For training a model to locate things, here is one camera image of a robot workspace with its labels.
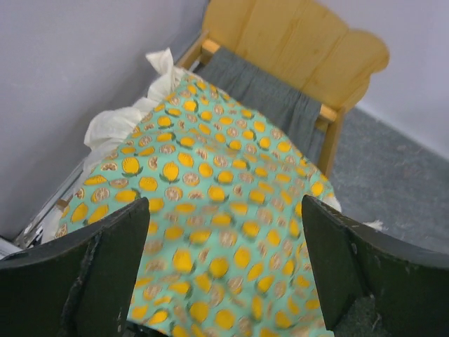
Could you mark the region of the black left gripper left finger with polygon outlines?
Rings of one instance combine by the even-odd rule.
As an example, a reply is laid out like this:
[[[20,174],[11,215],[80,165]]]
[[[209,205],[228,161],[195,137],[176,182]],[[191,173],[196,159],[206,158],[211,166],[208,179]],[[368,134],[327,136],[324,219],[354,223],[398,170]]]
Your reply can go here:
[[[1,260],[2,336],[122,336],[149,226],[141,198]]]

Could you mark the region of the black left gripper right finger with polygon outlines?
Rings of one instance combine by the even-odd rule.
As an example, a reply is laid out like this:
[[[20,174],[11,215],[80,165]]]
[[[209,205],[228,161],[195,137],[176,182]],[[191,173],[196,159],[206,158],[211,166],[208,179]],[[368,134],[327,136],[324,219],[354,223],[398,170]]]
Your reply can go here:
[[[371,297],[391,336],[448,335],[448,254],[391,237],[309,195],[302,222],[328,330]]]

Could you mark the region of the lemon print cushion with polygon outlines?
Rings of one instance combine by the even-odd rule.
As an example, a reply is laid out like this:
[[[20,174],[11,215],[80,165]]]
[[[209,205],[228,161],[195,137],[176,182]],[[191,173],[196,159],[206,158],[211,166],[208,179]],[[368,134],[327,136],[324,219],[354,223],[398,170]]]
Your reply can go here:
[[[52,238],[145,197],[149,228],[128,318],[168,336],[330,336],[302,198],[328,179],[258,111],[147,54],[159,73],[123,117],[124,139],[86,168]]]

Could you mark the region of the wooden pet bed frame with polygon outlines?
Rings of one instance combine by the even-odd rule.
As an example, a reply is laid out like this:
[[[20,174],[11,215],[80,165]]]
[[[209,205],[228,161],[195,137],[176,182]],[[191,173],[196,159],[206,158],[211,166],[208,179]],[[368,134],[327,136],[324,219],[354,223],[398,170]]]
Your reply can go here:
[[[350,28],[317,1],[210,1],[200,36],[177,66],[206,64],[222,47],[321,102],[316,126],[325,138],[317,166],[326,176],[345,114],[390,59],[381,38]]]

